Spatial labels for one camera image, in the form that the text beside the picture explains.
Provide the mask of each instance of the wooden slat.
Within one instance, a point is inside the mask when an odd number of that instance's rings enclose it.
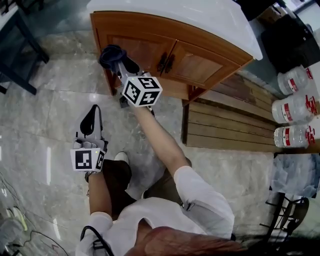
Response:
[[[240,123],[264,128],[272,132],[276,129],[275,125],[254,119],[252,117],[249,117],[243,114],[239,114],[233,111],[225,110],[219,107],[214,107],[206,104],[192,102],[189,106],[189,109],[190,111],[193,111],[193,112],[203,113],[203,114],[207,114],[215,117],[237,121]]]
[[[267,96],[272,102],[279,100],[276,96],[274,96],[271,92],[267,91],[264,88],[261,88],[259,85],[249,81],[248,79],[243,79],[244,84],[251,88],[257,95]]]
[[[199,124],[205,126],[212,126],[217,128],[224,128],[228,130],[260,135],[268,138],[274,137],[274,132],[260,127],[252,126],[242,122],[237,122],[217,116],[202,114],[197,112],[189,112],[188,122],[192,124]]]
[[[272,145],[244,142],[238,140],[212,138],[188,134],[186,145],[188,147],[209,148],[221,150],[239,150],[254,152],[281,152],[282,149]]]
[[[236,98],[239,100],[243,100],[245,102],[248,102],[248,103],[255,105],[255,103],[256,103],[255,97],[253,97],[250,94],[251,90],[250,89],[245,90],[244,89],[245,87],[246,86],[242,86],[239,88],[233,88],[233,87],[227,86],[223,83],[218,83],[214,87],[212,87],[211,90],[218,92],[218,93],[221,93],[221,94],[224,94],[224,95],[228,95],[230,97],[233,97],[233,98]]]
[[[268,111],[269,113],[272,113],[272,105],[268,104],[268,103],[265,103],[263,102],[262,100],[256,98],[255,99],[255,103],[254,103],[255,106],[265,110],[265,111]]]
[[[189,86],[182,82],[157,77],[163,89],[162,95],[178,99],[189,99]]]
[[[249,93],[252,96],[270,105],[274,101],[278,100],[277,97],[275,97],[272,93],[270,93],[266,89],[260,87],[259,85],[249,81],[248,79],[238,74],[234,74],[230,76],[229,78],[225,79],[221,83],[226,86],[232,87],[234,89],[241,88],[245,92],[249,91]]]
[[[213,90],[209,90],[208,92],[206,92],[204,95],[201,96],[201,99],[217,102],[217,103],[220,103],[235,109],[239,109],[239,110],[242,110],[242,111],[245,111],[245,112],[248,112],[256,116],[275,122],[272,114],[269,111],[266,111],[265,109],[254,106],[243,100],[236,99]]]
[[[272,103],[274,103],[274,101],[276,101],[276,99],[274,99],[273,97],[269,97],[268,95],[263,95],[261,92],[258,92],[253,89],[250,89],[250,94],[253,97],[255,97],[256,99],[259,99],[268,105],[272,105]]]
[[[223,128],[217,128],[207,125],[189,123],[188,125],[189,135],[200,135],[212,138],[228,139],[242,142],[259,142],[260,144],[275,145],[273,138],[267,138],[259,135],[253,135],[245,132],[228,130]]]

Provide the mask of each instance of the red label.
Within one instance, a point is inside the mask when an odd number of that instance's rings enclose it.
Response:
[[[286,113],[286,117],[288,118],[289,121],[293,121],[290,109],[289,109],[289,103],[284,104],[284,111]]]
[[[290,128],[285,128],[285,132],[284,132],[284,135],[285,135],[285,144],[287,146],[290,146],[290,137],[289,137],[289,132],[290,132]]]
[[[305,131],[305,138],[308,140],[309,144],[316,143],[315,141],[316,130],[312,129],[309,125],[309,128]]]
[[[317,114],[318,110],[317,110],[317,106],[316,106],[316,99],[315,97],[311,97],[310,100],[308,100],[308,95],[305,96],[305,105],[306,108],[313,114]]]
[[[308,75],[308,77],[309,77],[310,80],[313,80],[313,79],[314,79],[313,76],[312,76],[312,74],[311,74],[311,70],[310,70],[309,68],[306,69],[306,73],[307,73],[307,75]]]
[[[296,82],[293,78],[290,79],[290,84],[292,85],[293,91],[297,92],[298,87],[297,87]]]

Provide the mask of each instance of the white countertop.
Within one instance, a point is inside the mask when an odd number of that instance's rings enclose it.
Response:
[[[135,12],[176,20],[208,31],[256,60],[263,58],[249,22],[232,0],[91,0],[87,9]]]

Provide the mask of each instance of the black cable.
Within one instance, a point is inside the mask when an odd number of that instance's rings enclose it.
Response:
[[[10,246],[14,246],[14,247],[25,247],[25,244],[28,243],[28,242],[30,242],[30,241],[32,240],[32,234],[33,234],[33,233],[40,234],[40,235],[42,235],[42,236],[50,239],[51,241],[53,241],[56,245],[58,245],[58,247],[60,247],[60,248],[64,251],[64,253],[66,254],[66,256],[69,256],[68,253],[66,252],[66,250],[65,250],[60,244],[58,244],[55,240],[53,240],[51,237],[49,237],[49,236],[47,236],[47,235],[45,235],[45,234],[43,234],[43,233],[41,233],[41,232],[35,231],[35,230],[32,230],[32,231],[30,232],[30,238],[29,238],[29,240],[25,241],[25,242],[23,243],[23,245],[13,243],[13,244],[11,244]]]
[[[96,231],[96,229],[93,228],[92,226],[85,226],[83,228],[82,233],[81,233],[81,237],[80,237],[80,241],[82,239],[84,239],[85,233],[86,233],[87,230],[91,230],[96,235],[96,237],[100,240],[103,248],[106,250],[106,252],[109,254],[109,256],[114,256],[114,254],[113,254],[112,250],[110,249],[109,245],[107,244],[107,242],[101,237],[99,232]]]

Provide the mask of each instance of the gray tile floor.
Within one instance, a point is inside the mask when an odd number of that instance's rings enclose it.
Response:
[[[106,81],[94,54],[52,55],[31,81],[36,96],[11,84],[0,94],[0,210],[19,206],[29,232],[40,231],[70,254],[89,217],[88,186],[72,170],[70,148],[78,116],[93,104],[102,111],[103,136],[109,159],[127,152],[132,168],[128,193],[139,198],[164,170],[129,108],[105,95]],[[235,214],[234,233],[264,234],[272,209],[269,195],[273,155],[185,147],[180,140],[182,104],[162,97],[155,105],[157,120],[178,141],[193,167],[229,201]],[[24,255],[64,255],[49,239],[33,234]]]

